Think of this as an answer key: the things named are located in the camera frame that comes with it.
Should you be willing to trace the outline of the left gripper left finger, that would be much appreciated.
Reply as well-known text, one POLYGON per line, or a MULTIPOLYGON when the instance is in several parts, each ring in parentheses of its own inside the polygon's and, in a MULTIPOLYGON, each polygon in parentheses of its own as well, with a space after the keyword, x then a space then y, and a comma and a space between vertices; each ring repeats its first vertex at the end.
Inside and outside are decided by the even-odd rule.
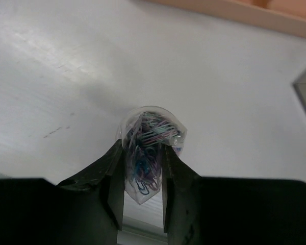
POLYGON ((43 178, 0 179, 0 244, 116 244, 124 207, 120 140, 55 185, 43 178))

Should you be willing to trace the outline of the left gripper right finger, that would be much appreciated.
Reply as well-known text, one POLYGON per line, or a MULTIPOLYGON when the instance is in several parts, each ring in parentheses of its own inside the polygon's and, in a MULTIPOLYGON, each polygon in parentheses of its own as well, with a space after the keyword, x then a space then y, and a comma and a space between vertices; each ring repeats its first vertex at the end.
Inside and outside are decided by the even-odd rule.
POLYGON ((202 177, 161 148, 169 244, 306 244, 306 183, 202 177))

